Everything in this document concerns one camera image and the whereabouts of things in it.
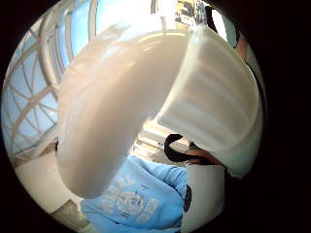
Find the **window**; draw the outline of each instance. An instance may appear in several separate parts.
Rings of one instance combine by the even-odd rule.
[[[29,138],[37,139],[40,138],[40,131],[38,128],[34,127],[29,121],[24,118],[21,124],[18,127],[17,133],[24,135]]]
[[[89,1],[86,1],[71,15],[71,43],[74,56],[88,43],[88,10]]]
[[[36,142],[27,140],[26,138],[16,135],[15,142],[13,144],[13,153],[21,152],[35,146]]]
[[[54,125],[54,121],[40,106],[37,105],[35,110],[38,116],[41,131],[45,132],[50,129]]]
[[[15,123],[19,116],[19,109],[9,88],[7,88],[3,94],[3,102],[8,110],[8,118],[12,123]]]
[[[56,100],[50,93],[41,99],[40,104],[42,104],[43,107],[57,111]]]
[[[37,59],[37,51],[30,53],[24,60],[22,64],[22,68],[24,70],[24,75],[26,77],[27,85],[30,87],[33,83],[33,69],[35,65],[35,61]]]
[[[21,65],[19,65],[15,69],[15,71],[12,73],[10,83],[11,83],[11,86],[21,95],[27,98],[31,96],[31,92],[30,92],[29,86],[27,85],[25,76],[23,75],[23,70],[22,70]]]
[[[23,45],[23,51],[28,50],[31,46],[33,46],[36,43],[36,38],[31,34],[30,31],[27,32],[25,42]]]
[[[139,18],[151,13],[151,0],[99,0],[96,11],[96,35],[125,18]]]
[[[38,59],[36,60],[34,64],[34,74],[33,74],[32,79],[33,80],[31,84],[31,88],[32,88],[33,94],[38,94],[41,90],[47,87],[47,83],[42,74],[42,70],[41,70]]]
[[[63,63],[63,66],[66,68],[69,65],[69,58],[68,58],[68,53],[67,53],[68,51],[66,48],[64,19],[59,24],[58,41],[59,41],[59,50],[60,50],[60,56],[62,59],[62,63]]]

